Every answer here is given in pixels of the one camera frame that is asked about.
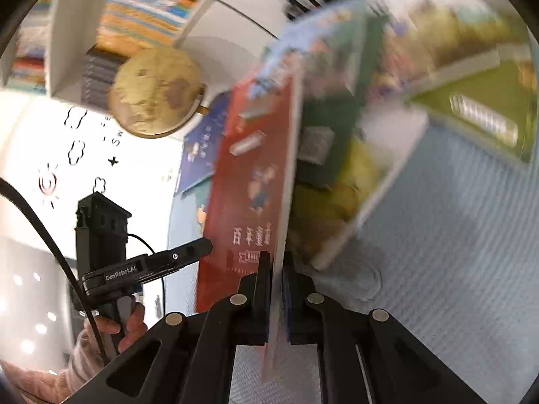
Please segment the finger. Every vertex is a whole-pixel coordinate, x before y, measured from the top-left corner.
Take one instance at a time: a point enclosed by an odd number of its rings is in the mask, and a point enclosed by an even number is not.
[[[101,315],[95,317],[95,324],[98,326],[99,332],[103,334],[118,334],[122,329],[115,321]]]
[[[140,302],[137,302],[135,304],[135,309],[133,310],[133,314],[131,314],[131,317],[126,323],[126,329],[128,333],[135,331],[139,326],[141,326],[144,323],[145,311],[146,311],[146,308]]]
[[[148,326],[145,323],[140,325],[137,329],[129,333],[120,341],[120,343],[118,344],[118,351],[120,353],[125,351],[128,347],[133,345],[134,342],[140,339],[146,333],[147,330],[148,330]]]

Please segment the gray textured surface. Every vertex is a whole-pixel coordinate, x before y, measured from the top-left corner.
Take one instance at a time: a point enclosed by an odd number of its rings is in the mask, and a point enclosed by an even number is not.
[[[347,308],[386,308],[489,404],[518,403],[539,372],[537,226],[537,167],[515,170],[430,128],[359,239],[313,276]],[[382,275],[370,302],[354,288],[366,262]],[[188,277],[168,286],[185,290]],[[234,402],[319,402],[314,348],[282,339],[277,382],[260,384],[257,371],[255,349],[240,348]]]

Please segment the ceiling light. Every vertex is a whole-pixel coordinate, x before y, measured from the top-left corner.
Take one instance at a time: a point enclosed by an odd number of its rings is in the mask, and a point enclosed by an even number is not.
[[[47,332],[47,327],[43,324],[37,324],[36,325],[36,331],[39,333],[39,334],[45,334]]]
[[[36,349],[36,345],[34,345],[33,341],[30,341],[28,339],[24,339],[21,342],[21,351],[25,354],[33,354],[34,349]]]

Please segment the cartoon figure on red book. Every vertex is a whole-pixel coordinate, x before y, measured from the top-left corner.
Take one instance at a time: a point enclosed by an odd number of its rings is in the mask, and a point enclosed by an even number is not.
[[[277,166],[275,164],[270,165],[264,171],[258,168],[255,168],[253,171],[253,180],[247,186],[247,194],[251,200],[249,208],[257,213],[258,216],[262,214],[262,211],[269,204],[269,196],[266,190],[268,184],[275,179],[276,173]]]

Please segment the metal rivet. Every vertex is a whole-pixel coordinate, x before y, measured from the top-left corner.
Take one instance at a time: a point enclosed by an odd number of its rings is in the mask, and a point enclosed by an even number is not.
[[[243,305],[247,302],[247,296],[242,295],[241,293],[236,293],[230,297],[230,303],[232,305]]]
[[[180,313],[167,314],[165,317],[166,325],[176,326],[180,325],[183,321],[183,316]]]
[[[373,311],[373,319],[378,322],[385,322],[389,319],[389,313],[379,308]]]
[[[325,298],[324,295],[321,295],[320,293],[311,293],[309,296],[307,296],[307,300],[311,304],[321,304],[324,302]]]

